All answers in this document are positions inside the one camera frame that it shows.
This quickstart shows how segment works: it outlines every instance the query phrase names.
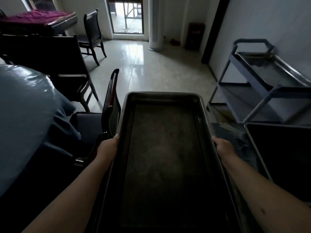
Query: right arm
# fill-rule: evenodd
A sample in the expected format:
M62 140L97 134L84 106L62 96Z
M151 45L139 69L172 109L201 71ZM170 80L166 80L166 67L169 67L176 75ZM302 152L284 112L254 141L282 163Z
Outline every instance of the right arm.
M311 232L308 205L256 172L235 153L232 144L213 137L224 167L265 232Z

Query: dark door frame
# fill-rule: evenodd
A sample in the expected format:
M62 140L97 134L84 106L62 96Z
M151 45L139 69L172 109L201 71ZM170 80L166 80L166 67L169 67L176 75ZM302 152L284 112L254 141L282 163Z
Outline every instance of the dark door frame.
M219 30L224 19L224 16L227 11L227 7L230 0L219 0L219 4L217 7L217 11L215 14L215 18L212 24L212 28L210 31L210 35L208 36L208 40L205 46L204 54L201 60L201 63L208 64L219 34Z

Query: table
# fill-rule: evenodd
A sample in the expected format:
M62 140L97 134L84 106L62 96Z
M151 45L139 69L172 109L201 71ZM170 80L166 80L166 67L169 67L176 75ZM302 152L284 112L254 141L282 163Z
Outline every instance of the table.
M0 18L0 32L10 35L57 36L78 21L75 12L32 10Z

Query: chair leg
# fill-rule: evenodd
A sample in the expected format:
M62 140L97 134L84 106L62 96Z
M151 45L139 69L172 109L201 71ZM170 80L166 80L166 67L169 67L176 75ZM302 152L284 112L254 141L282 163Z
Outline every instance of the chair leg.
M85 112L88 112L88 113L89 113L89 112L90 112L90 109L89 109L89 106L87 105L87 103L86 103L86 101L85 101L83 95L80 94L80 97L81 97L80 103L81 103L82 106L84 107Z
M98 62L98 60L96 58L95 50L93 48L91 48L91 51L92 51L92 55L93 55L93 58L95 60L95 63L99 66L99 62Z
M104 43L103 43L103 42L100 43L100 47L101 47L101 50L103 51L103 54L104 54L105 58L107 58L106 53L105 53Z
M91 86L91 89L92 89L92 91L93 91L93 95L95 96L96 100L99 101L98 96L97 96L97 93L96 93L96 91L95 91L95 87L94 87L94 85L93 85L92 82L90 83L90 86Z

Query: empty tray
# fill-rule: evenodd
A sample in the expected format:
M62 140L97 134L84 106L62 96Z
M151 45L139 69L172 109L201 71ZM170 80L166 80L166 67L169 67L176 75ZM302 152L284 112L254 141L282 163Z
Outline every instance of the empty tray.
M240 231L203 100L127 94L98 231Z

